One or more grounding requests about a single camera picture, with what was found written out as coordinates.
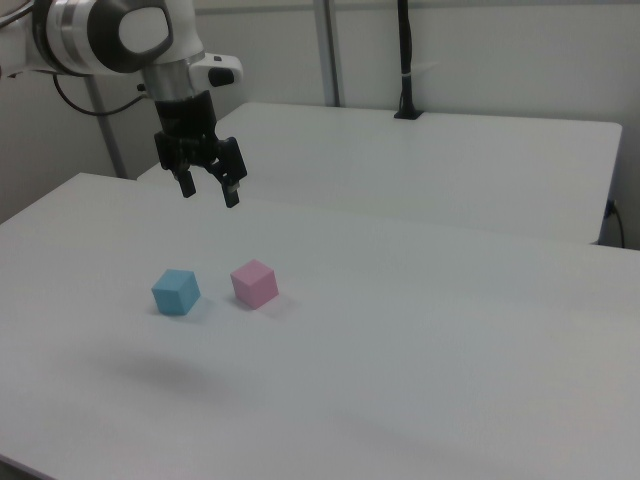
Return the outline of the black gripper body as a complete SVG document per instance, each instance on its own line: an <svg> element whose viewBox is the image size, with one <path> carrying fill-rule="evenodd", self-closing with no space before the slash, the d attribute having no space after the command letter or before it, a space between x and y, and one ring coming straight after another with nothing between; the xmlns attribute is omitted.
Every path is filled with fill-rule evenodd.
<svg viewBox="0 0 640 480"><path fill-rule="evenodd" d="M206 169L219 182L239 182L247 168L237 140L220 139L209 91L154 103L161 130L154 135L161 167L178 182L186 182L191 166Z"/></svg>

